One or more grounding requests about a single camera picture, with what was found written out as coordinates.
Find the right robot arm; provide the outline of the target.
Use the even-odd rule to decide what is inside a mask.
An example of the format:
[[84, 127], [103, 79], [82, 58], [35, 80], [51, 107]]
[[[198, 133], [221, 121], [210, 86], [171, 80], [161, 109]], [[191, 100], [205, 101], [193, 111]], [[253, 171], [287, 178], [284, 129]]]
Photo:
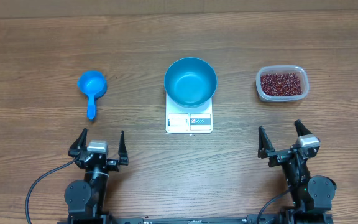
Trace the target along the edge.
[[[265, 129], [259, 126], [258, 158], [268, 159], [270, 167], [280, 166], [288, 189], [269, 200], [257, 214], [257, 223], [332, 223], [327, 211], [332, 209], [332, 200], [337, 185], [329, 177], [311, 176], [306, 162], [315, 157], [321, 141], [300, 120], [294, 122], [298, 138], [288, 149], [275, 150]], [[293, 206], [283, 207], [278, 215], [264, 215], [265, 209], [286, 194], [290, 194]]]

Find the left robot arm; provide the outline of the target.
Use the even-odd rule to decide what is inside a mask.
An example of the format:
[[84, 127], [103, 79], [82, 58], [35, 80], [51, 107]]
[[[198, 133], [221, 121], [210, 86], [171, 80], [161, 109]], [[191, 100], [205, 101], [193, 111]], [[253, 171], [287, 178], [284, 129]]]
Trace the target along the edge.
[[75, 164], [85, 174], [82, 180], [70, 183], [65, 189], [67, 223], [116, 223], [111, 213], [104, 210], [104, 201], [109, 173], [119, 172], [121, 166], [129, 164], [124, 132], [120, 134], [117, 159], [108, 157], [106, 141], [92, 140], [87, 143], [87, 132], [85, 128], [68, 150], [68, 155], [75, 159]]

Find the blue plastic measuring scoop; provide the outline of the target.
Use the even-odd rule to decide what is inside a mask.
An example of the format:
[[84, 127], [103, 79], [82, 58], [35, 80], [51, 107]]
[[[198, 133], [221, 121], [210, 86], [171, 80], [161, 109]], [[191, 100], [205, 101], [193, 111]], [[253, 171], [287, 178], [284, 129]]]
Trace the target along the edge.
[[107, 89], [104, 75], [97, 70], [89, 70], [82, 74], [77, 82], [79, 90], [88, 97], [87, 118], [93, 121], [96, 117], [96, 101], [102, 97]]

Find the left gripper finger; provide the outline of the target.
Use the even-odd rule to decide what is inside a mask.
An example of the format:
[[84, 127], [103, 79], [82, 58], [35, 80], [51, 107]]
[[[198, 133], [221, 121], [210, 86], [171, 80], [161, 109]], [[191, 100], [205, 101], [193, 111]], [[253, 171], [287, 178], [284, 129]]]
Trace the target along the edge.
[[124, 131], [121, 131], [120, 133], [118, 155], [120, 159], [127, 159], [127, 149], [125, 145]]
[[84, 128], [76, 139], [76, 141], [70, 146], [70, 150], [80, 150], [86, 147], [87, 128]]

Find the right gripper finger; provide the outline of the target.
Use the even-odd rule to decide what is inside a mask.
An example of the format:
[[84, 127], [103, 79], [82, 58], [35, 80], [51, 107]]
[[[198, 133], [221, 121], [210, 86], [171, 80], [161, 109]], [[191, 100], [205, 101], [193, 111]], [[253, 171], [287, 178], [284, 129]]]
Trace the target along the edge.
[[294, 122], [294, 125], [298, 136], [306, 136], [312, 134], [312, 132], [307, 129], [299, 119]]
[[263, 126], [259, 126], [258, 133], [259, 133], [259, 148], [258, 148], [258, 152], [272, 152], [272, 151], [274, 151], [275, 148], [273, 147], [270, 139], [268, 138]]

